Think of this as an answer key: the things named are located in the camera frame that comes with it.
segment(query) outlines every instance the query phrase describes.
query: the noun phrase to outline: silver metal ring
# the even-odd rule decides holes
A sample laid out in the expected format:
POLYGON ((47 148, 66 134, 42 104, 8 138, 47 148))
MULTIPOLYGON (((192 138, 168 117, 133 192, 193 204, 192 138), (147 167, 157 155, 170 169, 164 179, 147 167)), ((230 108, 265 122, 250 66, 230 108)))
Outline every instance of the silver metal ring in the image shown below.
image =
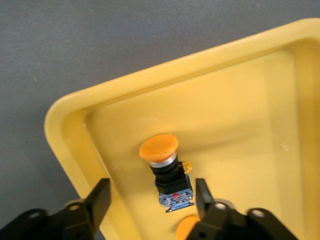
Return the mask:
POLYGON ((176 159, 177 154, 174 152, 167 160, 162 161, 162 162, 153 162, 150 161, 149 164, 152 168, 159 169, 163 168, 165 166, 168 166, 169 164, 173 163, 173 161, 176 159))

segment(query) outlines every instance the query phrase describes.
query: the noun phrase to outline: yellow plastic bin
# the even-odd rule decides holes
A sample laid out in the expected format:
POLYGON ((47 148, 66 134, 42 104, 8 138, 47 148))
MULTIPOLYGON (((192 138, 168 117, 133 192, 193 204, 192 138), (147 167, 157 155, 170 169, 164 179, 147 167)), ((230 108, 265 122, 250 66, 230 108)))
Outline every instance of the yellow plastic bin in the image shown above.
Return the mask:
POLYGON ((162 133, 237 210, 273 212, 299 239, 320 239, 320 19, 304 19, 59 99, 47 140, 82 198, 100 178, 108 240, 176 238, 195 206, 165 213, 139 147, 162 133))

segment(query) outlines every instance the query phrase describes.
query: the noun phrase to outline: gray background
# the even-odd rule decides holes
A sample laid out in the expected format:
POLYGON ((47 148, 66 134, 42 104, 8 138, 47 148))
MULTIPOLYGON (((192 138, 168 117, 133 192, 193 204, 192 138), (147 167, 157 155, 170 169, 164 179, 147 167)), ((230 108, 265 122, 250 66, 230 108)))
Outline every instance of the gray background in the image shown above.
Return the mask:
POLYGON ((44 135, 57 99, 311 17, 319 0, 1 1, 0 228, 78 198, 44 135))

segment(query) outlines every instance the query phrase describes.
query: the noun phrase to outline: orange round object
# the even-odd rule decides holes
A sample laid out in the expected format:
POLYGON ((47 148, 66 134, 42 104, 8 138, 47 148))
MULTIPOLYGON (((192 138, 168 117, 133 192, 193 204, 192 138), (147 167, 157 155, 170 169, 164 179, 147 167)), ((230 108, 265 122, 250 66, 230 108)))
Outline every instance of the orange round object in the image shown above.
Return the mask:
POLYGON ((185 217, 176 229, 176 240, 186 240, 200 218, 195 215, 185 217))
POLYGON ((139 155, 145 161, 161 163, 177 149, 178 140, 170 134, 160 134, 146 140, 140 147, 139 155))

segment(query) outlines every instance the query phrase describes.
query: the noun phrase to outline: gray surface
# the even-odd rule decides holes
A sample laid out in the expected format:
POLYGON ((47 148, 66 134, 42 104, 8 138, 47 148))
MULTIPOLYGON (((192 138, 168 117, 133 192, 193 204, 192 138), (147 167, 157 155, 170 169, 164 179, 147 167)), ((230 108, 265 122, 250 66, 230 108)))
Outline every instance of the gray surface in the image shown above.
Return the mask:
POLYGON ((319 0, 1 1, 0 227, 78 198, 44 135, 58 98, 310 17, 319 0))

